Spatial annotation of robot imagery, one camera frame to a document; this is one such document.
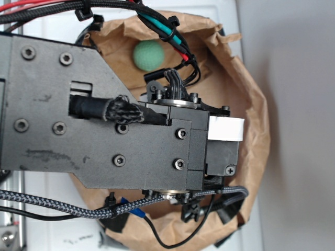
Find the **green wire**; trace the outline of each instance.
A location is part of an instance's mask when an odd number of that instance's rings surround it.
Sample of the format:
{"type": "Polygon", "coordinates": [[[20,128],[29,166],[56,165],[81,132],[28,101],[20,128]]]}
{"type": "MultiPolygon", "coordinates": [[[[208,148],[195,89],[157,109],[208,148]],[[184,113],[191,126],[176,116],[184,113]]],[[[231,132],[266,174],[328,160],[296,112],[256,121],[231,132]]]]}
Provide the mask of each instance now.
{"type": "MultiPolygon", "coordinates": [[[[167,35],[170,35],[172,33],[172,30],[165,26],[164,24],[162,24],[161,22],[159,22],[157,19],[150,17],[147,14],[143,14],[143,13],[139,13],[142,17],[144,17],[145,19],[149,20],[150,22],[152,22],[157,28],[159,28],[160,30],[164,31],[167,35]]],[[[181,44],[182,41],[176,36],[174,35],[172,38],[177,44],[181,44]]]]}

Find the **green foam ball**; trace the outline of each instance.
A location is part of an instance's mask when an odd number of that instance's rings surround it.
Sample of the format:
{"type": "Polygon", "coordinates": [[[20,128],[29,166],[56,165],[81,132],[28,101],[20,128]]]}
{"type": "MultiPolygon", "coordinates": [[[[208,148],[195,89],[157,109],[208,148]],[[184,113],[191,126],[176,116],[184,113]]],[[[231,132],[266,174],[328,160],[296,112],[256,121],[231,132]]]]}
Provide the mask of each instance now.
{"type": "Polygon", "coordinates": [[[139,42],[133,52],[135,65],[146,72],[157,69],[164,61],[164,50],[162,46],[154,41],[139,42]]]}

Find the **blue clip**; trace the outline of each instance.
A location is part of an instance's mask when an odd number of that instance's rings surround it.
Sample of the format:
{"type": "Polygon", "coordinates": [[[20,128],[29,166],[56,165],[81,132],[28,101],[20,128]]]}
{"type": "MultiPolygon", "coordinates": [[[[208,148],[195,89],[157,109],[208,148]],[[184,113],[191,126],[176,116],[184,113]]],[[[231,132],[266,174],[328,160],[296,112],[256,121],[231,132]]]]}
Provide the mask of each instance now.
{"type": "MultiPolygon", "coordinates": [[[[129,201],[127,199],[125,199],[124,197],[121,198],[121,204],[126,204],[129,203],[129,201]]],[[[140,218],[144,218],[146,213],[144,213],[141,209],[136,208],[134,210],[129,211],[129,213],[132,213],[140,218]]]]}

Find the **gray wall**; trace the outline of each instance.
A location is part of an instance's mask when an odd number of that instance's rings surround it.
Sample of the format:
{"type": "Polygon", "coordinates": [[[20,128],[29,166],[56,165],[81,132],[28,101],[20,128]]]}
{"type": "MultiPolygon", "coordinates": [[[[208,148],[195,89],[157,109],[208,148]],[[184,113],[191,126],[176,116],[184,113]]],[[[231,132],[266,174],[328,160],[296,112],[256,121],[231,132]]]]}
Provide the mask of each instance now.
{"type": "Polygon", "coordinates": [[[264,250],[335,250],[335,1],[237,2],[244,62],[271,120],[264,250]]]}

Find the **crumpled paper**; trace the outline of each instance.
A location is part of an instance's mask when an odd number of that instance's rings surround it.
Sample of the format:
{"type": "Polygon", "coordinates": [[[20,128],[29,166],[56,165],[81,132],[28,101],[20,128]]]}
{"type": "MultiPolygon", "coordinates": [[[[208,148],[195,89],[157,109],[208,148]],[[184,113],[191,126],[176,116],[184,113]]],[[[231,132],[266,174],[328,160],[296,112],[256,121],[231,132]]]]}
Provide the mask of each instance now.
{"type": "MultiPolygon", "coordinates": [[[[201,82],[188,88],[188,92],[199,93],[202,100],[211,106],[230,106],[232,117],[245,119],[237,174],[227,179],[226,185],[245,186],[250,194],[239,213],[229,223],[223,225],[218,214],[211,213],[206,224],[192,240],[173,249],[201,250],[227,237],[249,219],[270,149],[267,103],[241,59],[238,56],[231,56],[228,43],[241,39],[241,34],[222,36],[219,33],[222,25],[216,24],[209,18],[182,13],[161,13],[165,17],[173,15],[178,17],[181,23],[178,30],[189,43],[202,70],[201,82]]],[[[146,92],[146,83],[143,80],[146,72],[136,68],[132,60],[133,49],[140,40],[155,39],[162,44],[165,60],[160,68],[174,67],[181,61],[178,53],[169,44],[161,42],[158,35],[149,30],[137,17],[105,22],[100,32],[92,31],[86,36],[85,45],[90,45],[89,37],[97,45],[105,61],[137,98],[146,92]]],[[[180,74],[184,78],[191,71],[191,66],[185,67],[180,74]]],[[[72,178],[90,209],[103,205],[104,199],[110,193],[109,190],[86,189],[74,176],[72,178]]],[[[118,199],[123,196],[129,201],[143,197],[141,191],[116,190],[115,192],[118,199]]],[[[143,208],[152,219],[163,242],[168,245],[183,241],[201,221],[200,219],[199,222],[182,222],[180,209],[178,206],[170,205],[168,201],[143,208]]],[[[148,224],[132,214],[122,233],[109,229],[106,233],[131,250],[165,250],[156,241],[148,224]]]]}

